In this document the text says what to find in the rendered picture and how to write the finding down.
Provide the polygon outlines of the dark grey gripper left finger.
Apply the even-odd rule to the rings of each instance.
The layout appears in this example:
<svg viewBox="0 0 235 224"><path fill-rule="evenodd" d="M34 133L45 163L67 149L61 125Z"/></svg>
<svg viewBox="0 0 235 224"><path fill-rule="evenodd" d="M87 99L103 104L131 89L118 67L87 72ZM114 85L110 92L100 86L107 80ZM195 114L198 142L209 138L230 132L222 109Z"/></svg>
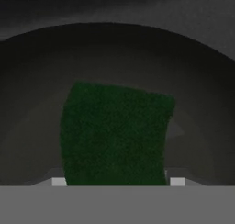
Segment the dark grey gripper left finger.
<svg viewBox="0 0 235 224"><path fill-rule="evenodd" d="M31 185L66 186L64 171L62 168L53 168L41 178L30 183Z"/></svg>

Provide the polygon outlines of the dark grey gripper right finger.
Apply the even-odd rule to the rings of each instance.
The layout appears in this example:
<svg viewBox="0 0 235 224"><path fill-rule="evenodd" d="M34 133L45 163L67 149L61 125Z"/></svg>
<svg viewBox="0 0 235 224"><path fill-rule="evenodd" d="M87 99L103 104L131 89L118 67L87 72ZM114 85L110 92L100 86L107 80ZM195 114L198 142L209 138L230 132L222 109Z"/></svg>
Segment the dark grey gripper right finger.
<svg viewBox="0 0 235 224"><path fill-rule="evenodd" d="M164 169L170 186L202 185L205 175L204 141L194 131L170 120L164 149Z"/></svg>

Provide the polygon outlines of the dark green sponge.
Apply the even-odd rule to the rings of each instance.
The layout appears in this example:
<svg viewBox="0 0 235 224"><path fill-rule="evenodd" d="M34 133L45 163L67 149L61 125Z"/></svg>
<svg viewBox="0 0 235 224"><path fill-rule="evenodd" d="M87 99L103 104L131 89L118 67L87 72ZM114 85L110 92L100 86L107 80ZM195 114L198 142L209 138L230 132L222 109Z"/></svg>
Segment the dark green sponge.
<svg viewBox="0 0 235 224"><path fill-rule="evenodd" d="M171 95L118 85L76 82L60 122L68 185L167 185L166 131Z"/></svg>

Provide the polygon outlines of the black round pan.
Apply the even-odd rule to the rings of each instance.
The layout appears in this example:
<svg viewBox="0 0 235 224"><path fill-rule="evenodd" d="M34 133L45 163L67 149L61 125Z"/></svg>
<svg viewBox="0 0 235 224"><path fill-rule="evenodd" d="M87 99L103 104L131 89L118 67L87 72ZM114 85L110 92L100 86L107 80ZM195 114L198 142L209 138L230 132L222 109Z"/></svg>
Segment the black round pan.
<svg viewBox="0 0 235 224"><path fill-rule="evenodd" d="M166 168L235 185L235 61L174 32L117 23L40 28L0 41L0 182L62 172L60 114L76 81L174 96Z"/></svg>

